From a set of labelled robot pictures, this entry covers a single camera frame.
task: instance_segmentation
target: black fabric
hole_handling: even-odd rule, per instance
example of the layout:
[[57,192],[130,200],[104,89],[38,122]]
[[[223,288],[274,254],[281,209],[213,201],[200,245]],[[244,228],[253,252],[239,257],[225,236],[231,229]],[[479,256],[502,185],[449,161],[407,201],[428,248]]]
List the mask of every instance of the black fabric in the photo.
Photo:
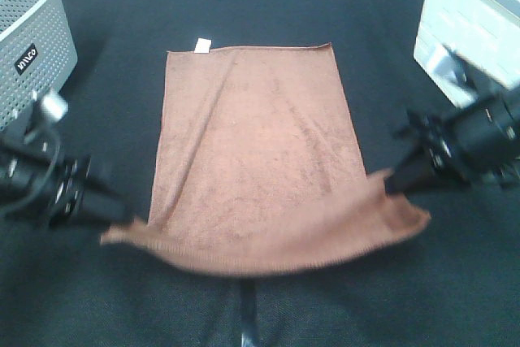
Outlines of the black fabric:
[[[331,41],[368,171],[399,161],[405,108],[449,104],[412,57],[423,0],[63,0],[79,63],[60,124],[114,162],[146,215],[167,50]],[[520,192],[415,196],[418,238],[349,264],[256,282],[261,346],[516,345]],[[96,232],[0,222],[0,345],[233,346],[240,283],[177,271]]]

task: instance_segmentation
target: gray plastic basket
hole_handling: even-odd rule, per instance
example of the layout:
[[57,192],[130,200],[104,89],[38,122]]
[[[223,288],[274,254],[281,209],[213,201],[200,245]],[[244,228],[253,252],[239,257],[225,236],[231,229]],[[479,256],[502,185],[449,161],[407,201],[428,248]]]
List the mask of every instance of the gray plastic basket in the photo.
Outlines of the gray plastic basket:
[[0,0],[0,131],[77,63],[62,0]]

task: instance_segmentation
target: robotic arm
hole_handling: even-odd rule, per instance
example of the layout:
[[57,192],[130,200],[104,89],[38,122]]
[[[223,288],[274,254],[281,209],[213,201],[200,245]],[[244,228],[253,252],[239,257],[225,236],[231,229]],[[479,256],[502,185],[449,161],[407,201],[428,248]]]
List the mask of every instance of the robotic arm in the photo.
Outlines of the robotic arm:
[[51,127],[40,133],[31,143],[0,139],[0,215],[51,227],[132,221],[101,165],[90,157],[65,157]]
[[414,148],[386,179],[387,193],[520,183],[520,88],[507,90],[457,54],[441,50],[453,80],[480,98],[445,117],[409,111],[409,125],[396,136],[412,139]]

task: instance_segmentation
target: brown towel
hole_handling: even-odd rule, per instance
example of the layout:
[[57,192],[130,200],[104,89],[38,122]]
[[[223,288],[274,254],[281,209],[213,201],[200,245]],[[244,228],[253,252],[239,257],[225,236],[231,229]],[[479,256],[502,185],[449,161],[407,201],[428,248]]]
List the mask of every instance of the brown towel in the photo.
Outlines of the brown towel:
[[210,274],[324,267],[426,226],[383,177],[366,178],[331,45],[169,53],[148,225],[102,242]]

